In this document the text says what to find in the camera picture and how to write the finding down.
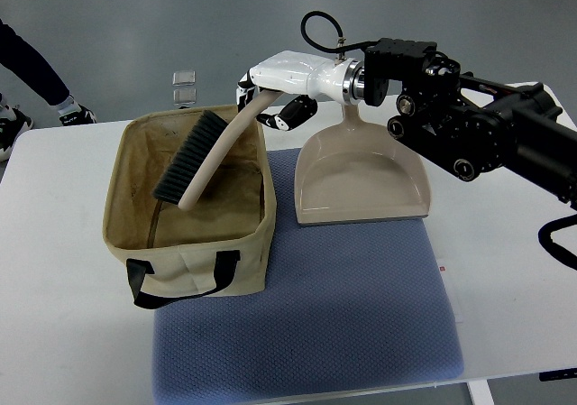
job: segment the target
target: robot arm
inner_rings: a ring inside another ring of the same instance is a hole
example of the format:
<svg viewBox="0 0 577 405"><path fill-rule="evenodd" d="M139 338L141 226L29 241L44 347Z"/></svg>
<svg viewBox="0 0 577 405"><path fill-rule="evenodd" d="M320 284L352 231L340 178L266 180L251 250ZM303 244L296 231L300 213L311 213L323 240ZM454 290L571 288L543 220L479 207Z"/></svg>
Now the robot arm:
<svg viewBox="0 0 577 405"><path fill-rule="evenodd" d="M340 47L329 49L310 40L305 25L314 15L335 25ZM402 82L399 115L388 122L394 139L463 181L505 167L577 209L577 133L556 122L562 109L542 84L510 87L461 74L460 64L431 41L382 38L343 46L338 23L320 12L303 18L301 32L313 47L339 56L330 60L283 51L250 69L239 82L240 108L255 86L300 94L279 114L259 115L260 122L291 130L315 114L320 95L343 105L364 100L379 106L389 80L397 80ZM345 50L358 49L364 62L344 58ZM490 103L475 105L463 94L467 89L490 96ZM547 224L539 241L555 259L577 270L577 256L551 238L552 232L573 225L577 215Z"/></svg>

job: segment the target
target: brush handle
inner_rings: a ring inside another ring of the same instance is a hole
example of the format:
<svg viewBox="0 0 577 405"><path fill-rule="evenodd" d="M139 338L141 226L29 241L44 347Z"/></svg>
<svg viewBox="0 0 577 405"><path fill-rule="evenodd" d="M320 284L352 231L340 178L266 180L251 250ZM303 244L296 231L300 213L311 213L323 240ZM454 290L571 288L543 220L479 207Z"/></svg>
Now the brush handle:
<svg viewBox="0 0 577 405"><path fill-rule="evenodd" d="M282 95L279 91L265 89L256 96L237 116L226 126L215 145L203 160L194 178L188 184L182 198L179 201L179 208L183 211L190 211L197 203L198 198L205 190L208 181L215 174L216 169L223 161L226 154L233 147L236 140L243 134L244 130L251 124L263 110L268 108L274 101Z"/></svg>

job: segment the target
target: blue cushion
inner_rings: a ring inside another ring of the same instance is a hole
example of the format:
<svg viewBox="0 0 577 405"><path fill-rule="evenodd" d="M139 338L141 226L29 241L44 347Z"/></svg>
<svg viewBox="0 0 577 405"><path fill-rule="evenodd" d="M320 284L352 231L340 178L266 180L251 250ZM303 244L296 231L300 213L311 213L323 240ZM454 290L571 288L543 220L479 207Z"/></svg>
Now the blue cushion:
<svg viewBox="0 0 577 405"><path fill-rule="evenodd" d="M269 152L278 212L266 290L156 311L158 403L265 400L462 373L423 221L300 226L297 156Z"/></svg>

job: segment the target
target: black handle strap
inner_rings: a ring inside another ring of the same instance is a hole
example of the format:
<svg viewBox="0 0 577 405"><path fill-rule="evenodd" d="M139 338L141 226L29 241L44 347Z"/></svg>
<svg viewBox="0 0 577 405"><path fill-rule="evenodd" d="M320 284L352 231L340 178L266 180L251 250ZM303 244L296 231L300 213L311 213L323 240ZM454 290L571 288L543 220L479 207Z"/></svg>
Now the black handle strap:
<svg viewBox="0 0 577 405"><path fill-rule="evenodd" d="M156 295L142 292L142 284L146 274L154 274L152 264L148 261L138 259L128 259L126 261L126 273L128 275L128 284L133 291L134 305L140 308L161 308L167 304L179 301L181 299L197 299L206 295L214 294L219 290L228 287L234 279L236 264L241 260L241 252L238 250L229 250L216 253L215 261L215 287L202 294L190 295L186 297L158 297Z"/></svg>
<svg viewBox="0 0 577 405"><path fill-rule="evenodd" d="M577 215L560 218L547 223L539 231L539 243L541 243L543 248L557 261L569 268L577 270L577 256L555 243L551 236L555 231L560 231L561 229L575 225L577 225Z"/></svg>

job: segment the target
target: basket handle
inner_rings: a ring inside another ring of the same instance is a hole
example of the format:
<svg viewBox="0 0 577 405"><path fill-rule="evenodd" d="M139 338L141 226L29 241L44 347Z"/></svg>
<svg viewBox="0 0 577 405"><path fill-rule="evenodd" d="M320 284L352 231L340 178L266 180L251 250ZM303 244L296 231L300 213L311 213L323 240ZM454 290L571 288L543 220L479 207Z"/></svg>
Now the basket handle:
<svg viewBox="0 0 577 405"><path fill-rule="evenodd" d="M181 299L197 299L206 295L214 294L229 286L234 279L236 264L241 260L241 252L238 250L228 250L216 252L215 261L215 287L211 290L197 295L185 297L158 297L156 295L142 292L142 284L147 274L154 274L152 264L148 261L138 259L128 259L126 261L126 273L128 275L128 284L133 291L134 305L139 308L161 308L167 304L179 301Z"/></svg>

